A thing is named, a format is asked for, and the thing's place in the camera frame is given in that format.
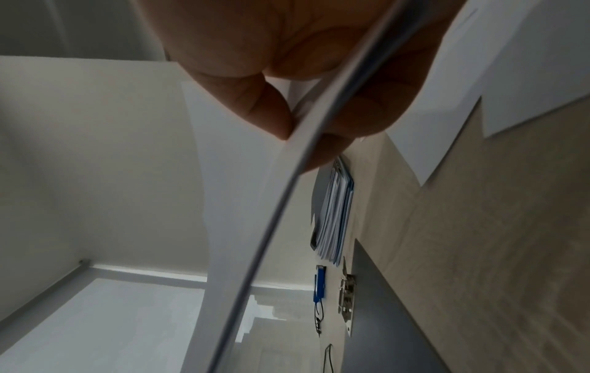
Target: hand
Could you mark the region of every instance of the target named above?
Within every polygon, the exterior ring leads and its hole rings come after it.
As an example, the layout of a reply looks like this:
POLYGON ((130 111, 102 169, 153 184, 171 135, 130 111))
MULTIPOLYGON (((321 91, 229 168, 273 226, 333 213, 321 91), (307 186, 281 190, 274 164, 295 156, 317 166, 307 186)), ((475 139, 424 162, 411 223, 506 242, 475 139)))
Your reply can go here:
MULTIPOLYGON (((391 0, 137 0, 168 53, 234 113, 280 139, 293 131, 265 76, 307 80, 335 68, 391 0)), ((307 170, 378 133, 412 103, 465 0, 434 0, 430 21, 344 106, 307 170)))

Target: blue object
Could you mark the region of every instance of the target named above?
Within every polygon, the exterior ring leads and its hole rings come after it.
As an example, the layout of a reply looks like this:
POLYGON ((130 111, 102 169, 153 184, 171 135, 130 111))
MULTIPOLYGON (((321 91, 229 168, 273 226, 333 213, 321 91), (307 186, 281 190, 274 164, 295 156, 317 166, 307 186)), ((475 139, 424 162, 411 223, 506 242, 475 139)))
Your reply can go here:
POLYGON ((318 273, 315 275, 315 288, 313 289, 313 303, 318 303, 324 298, 324 292, 326 287, 326 267, 323 265, 317 265, 315 267, 318 273))

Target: stack of paper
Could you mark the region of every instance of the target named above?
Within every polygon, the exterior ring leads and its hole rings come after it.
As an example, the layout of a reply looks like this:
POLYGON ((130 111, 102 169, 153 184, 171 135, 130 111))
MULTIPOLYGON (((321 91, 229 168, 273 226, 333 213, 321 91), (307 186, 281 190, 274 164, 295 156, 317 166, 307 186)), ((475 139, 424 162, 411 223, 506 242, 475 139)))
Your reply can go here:
POLYGON ((321 257, 340 265, 348 214, 355 183, 342 159, 338 157, 331 168, 320 213, 315 216, 311 246, 321 257))

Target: desk surface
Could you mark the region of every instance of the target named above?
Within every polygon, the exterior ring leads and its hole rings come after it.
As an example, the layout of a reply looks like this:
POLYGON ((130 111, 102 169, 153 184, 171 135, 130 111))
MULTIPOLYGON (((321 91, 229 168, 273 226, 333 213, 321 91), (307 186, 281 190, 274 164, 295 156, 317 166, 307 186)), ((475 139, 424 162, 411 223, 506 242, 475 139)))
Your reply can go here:
MULTIPOLYGON (((481 116, 422 188, 384 134, 345 152, 347 262, 358 239, 453 372, 587 372, 590 98, 488 139, 481 116)), ((336 372, 339 275, 321 337, 336 372)))

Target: dark gray panel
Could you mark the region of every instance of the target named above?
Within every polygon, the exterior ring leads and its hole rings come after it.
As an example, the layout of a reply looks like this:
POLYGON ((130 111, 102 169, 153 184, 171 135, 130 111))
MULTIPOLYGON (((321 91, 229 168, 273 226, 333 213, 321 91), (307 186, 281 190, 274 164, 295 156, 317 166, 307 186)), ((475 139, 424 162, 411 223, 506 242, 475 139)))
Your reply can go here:
POLYGON ((356 277, 356 296, 342 373, 448 373, 358 241, 350 273, 356 277))

